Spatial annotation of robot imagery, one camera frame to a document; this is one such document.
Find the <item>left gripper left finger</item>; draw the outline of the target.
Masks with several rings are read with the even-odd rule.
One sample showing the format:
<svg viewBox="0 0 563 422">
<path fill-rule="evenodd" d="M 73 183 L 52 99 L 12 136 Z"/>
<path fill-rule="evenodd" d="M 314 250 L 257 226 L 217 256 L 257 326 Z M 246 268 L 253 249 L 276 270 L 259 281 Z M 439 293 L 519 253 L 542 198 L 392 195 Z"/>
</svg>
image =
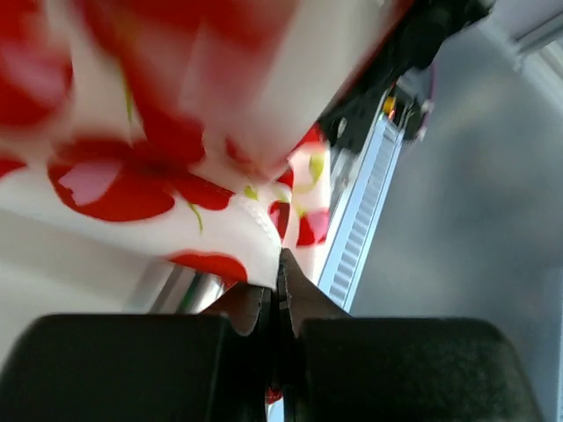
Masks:
<svg viewBox="0 0 563 422">
<path fill-rule="evenodd" d="M 1 369 L 4 421 L 262 421 L 266 288 L 195 315 L 50 314 Z"/>
</svg>

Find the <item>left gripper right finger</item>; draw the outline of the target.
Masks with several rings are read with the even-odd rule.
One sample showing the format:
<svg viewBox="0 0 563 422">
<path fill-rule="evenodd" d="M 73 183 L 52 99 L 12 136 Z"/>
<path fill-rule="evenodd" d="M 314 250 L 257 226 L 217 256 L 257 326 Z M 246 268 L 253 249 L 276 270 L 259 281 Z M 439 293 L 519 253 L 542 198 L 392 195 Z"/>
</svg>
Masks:
<svg viewBox="0 0 563 422">
<path fill-rule="evenodd" d="M 539 421 L 515 348 L 482 319 L 353 318 L 283 250 L 278 376 L 287 421 Z"/>
</svg>

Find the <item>white red floral skirt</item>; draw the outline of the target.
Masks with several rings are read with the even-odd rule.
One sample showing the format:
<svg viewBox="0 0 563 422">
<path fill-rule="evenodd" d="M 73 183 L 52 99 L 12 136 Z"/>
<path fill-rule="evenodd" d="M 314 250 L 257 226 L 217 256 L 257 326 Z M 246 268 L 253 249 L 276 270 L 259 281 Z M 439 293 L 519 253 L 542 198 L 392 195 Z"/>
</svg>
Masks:
<svg viewBox="0 0 563 422">
<path fill-rule="evenodd" d="M 1 347 L 117 310 L 152 258 L 311 280 L 330 221 L 325 108 L 366 87 L 411 1 L 4 1 Z"/>
</svg>

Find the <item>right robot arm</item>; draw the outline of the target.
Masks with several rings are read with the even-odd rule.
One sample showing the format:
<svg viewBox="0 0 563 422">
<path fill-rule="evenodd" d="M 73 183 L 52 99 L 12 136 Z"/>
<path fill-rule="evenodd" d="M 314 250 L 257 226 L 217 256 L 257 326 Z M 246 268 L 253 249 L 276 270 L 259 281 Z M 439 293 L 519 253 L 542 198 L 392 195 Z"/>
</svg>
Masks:
<svg viewBox="0 0 563 422">
<path fill-rule="evenodd" d="M 313 126 L 328 144 L 359 154 L 381 97 L 408 70 L 426 69 L 443 42 L 485 18 L 493 1 L 398 1 L 399 18 L 350 86 Z"/>
</svg>

